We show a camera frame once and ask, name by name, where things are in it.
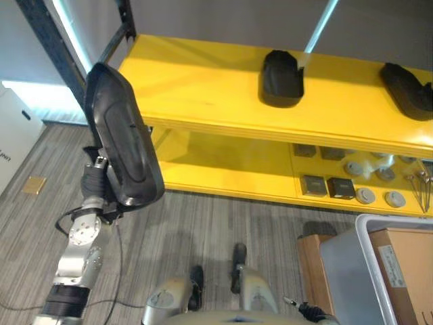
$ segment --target yellow shelf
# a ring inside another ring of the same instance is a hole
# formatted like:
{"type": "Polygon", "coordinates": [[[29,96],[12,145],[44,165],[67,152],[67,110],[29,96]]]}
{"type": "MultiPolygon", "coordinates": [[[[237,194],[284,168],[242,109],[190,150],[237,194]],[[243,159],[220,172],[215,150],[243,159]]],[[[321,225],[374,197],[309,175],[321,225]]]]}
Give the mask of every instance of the yellow shelf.
{"type": "MultiPolygon", "coordinates": [[[[433,121],[400,113],[379,78],[383,64],[313,54],[300,103],[273,108],[257,96],[269,51],[140,35],[120,71],[149,125],[433,157],[433,121]]],[[[422,83],[432,80],[431,72],[410,70],[422,83]]]]}
{"type": "Polygon", "coordinates": [[[423,214],[403,175],[421,168],[419,161],[408,165],[399,158],[391,161],[396,179],[386,183],[373,170],[386,164],[368,152],[348,154],[342,161],[323,160],[317,150],[315,157],[293,155],[292,144],[269,140],[227,137],[155,127],[152,139],[166,187],[207,194],[269,200],[312,207],[363,211],[393,215],[432,217],[433,209],[423,214]],[[300,188],[301,175],[350,178],[343,166],[348,160],[361,163],[371,171],[353,179],[355,189],[368,187],[376,201],[364,205],[356,199],[341,200],[305,196],[300,188]],[[390,207],[384,195],[399,191],[407,203],[403,208],[390,207]]]}

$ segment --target gray plastic bin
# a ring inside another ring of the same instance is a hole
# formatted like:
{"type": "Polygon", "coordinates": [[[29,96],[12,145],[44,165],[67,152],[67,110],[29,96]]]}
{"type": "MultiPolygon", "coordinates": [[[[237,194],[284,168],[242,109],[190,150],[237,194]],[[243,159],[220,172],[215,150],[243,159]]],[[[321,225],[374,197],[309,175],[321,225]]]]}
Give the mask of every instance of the gray plastic bin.
{"type": "Polygon", "coordinates": [[[355,228],[320,246],[341,325],[397,325],[368,233],[385,228],[433,230],[433,219],[359,215],[355,228]]]}

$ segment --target black box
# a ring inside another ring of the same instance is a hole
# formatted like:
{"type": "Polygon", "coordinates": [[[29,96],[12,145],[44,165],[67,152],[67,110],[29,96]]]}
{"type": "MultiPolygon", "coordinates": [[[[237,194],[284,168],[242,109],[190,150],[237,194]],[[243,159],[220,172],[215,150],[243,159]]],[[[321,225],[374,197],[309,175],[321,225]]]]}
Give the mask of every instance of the black box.
{"type": "Polygon", "coordinates": [[[325,196],[327,194],[323,177],[304,175],[300,179],[302,193],[311,196],[325,196]]]}
{"type": "Polygon", "coordinates": [[[351,179],[332,177],[327,181],[329,195],[332,198],[343,198],[350,200],[356,196],[355,188],[351,179]]]}
{"type": "Polygon", "coordinates": [[[320,147],[320,155],[322,159],[326,160],[342,160],[346,153],[343,149],[331,148],[331,147],[320,147]]]}
{"type": "Polygon", "coordinates": [[[316,154],[316,147],[309,144],[293,144],[295,156],[313,157],[316,154]]]}

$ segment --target gray round object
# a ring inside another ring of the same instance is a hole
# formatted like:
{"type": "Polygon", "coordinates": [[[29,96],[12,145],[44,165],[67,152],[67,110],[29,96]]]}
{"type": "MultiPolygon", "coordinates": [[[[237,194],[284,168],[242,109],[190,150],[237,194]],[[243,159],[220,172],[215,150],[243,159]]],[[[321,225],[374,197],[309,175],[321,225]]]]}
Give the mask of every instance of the gray round object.
{"type": "Polygon", "coordinates": [[[363,167],[355,161],[348,161],[344,166],[344,170],[352,176],[360,176],[364,172],[363,167]]]}
{"type": "Polygon", "coordinates": [[[382,152],[372,152],[371,153],[373,156],[375,156],[376,158],[385,158],[385,157],[389,157],[390,154],[384,154],[382,152]]]}
{"type": "Polygon", "coordinates": [[[401,208],[406,205],[405,197],[396,191],[386,193],[385,201],[393,208],[401,208]]]}
{"type": "Polygon", "coordinates": [[[408,157],[408,156],[399,156],[401,161],[407,164],[413,163],[415,160],[417,160],[415,157],[408,157]]]}
{"type": "Polygon", "coordinates": [[[388,167],[380,167],[376,171],[376,175],[382,180],[382,181],[392,181],[395,178],[395,173],[392,171],[391,168],[388,167]]]}
{"type": "Polygon", "coordinates": [[[376,196],[369,188],[359,188],[357,190],[357,200],[362,204],[371,204],[376,201],[376,196]]]}

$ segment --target gray carpet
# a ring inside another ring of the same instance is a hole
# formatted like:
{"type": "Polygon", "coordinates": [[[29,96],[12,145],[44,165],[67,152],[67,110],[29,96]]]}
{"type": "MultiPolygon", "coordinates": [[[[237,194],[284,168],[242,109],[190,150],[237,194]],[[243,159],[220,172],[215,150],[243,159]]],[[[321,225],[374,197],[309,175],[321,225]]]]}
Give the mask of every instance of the gray carpet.
{"type": "MultiPolygon", "coordinates": [[[[81,203],[81,151],[91,143],[84,127],[49,125],[42,138],[0,196],[0,303],[12,307],[42,305],[66,239],[53,225],[64,211],[81,203]],[[47,183],[38,196],[21,193],[28,176],[47,183]]],[[[284,204],[183,192],[166,192],[156,204],[120,221],[124,250],[120,300],[144,304],[163,279],[183,275],[189,266],[205,271],[204,309],[237,309],[231,294],[231,249],[248,247],[247,264],[260,270],[275,291],[281,312],[299,318],[282,295],[303,300],[296,239],[303,234],[343,232],[355,214],[284,204]]],[[[68,227],[70,221],[64,221],[68,227]]],[[[114,232],[90,302],[114,296],[119,247],[114,232]]],[[[103,324],[110,303],[90,307],[84,324],[103,324]]],[[[37,309],[6,311],[0,324],[29,324],[37,309]]],[[[139,324],[142,309],[117,305],[109,324],[139,324]]]]}

